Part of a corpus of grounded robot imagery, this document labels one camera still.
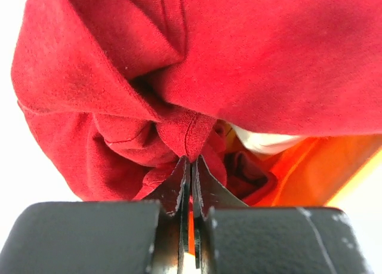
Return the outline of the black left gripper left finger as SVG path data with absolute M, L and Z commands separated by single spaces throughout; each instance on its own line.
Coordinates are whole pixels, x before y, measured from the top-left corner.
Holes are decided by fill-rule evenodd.
M 41 202 L 15 221 L 2 273 L 182 273 L 190 162 L 140 201 Z

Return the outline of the dark red t-shirt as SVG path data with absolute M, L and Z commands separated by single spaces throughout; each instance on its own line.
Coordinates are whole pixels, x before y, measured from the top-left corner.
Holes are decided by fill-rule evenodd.
M 381 0 L 27 0 L 11 79 L 83 200 L 141 199 L 254 133 L 381 132 Z

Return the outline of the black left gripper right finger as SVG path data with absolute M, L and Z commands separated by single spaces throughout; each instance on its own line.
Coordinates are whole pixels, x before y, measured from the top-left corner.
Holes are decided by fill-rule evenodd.
M 372 273 L 351 221 L 331 207 L 250 207 L 192 165 L 195 263 L 202 273 Z

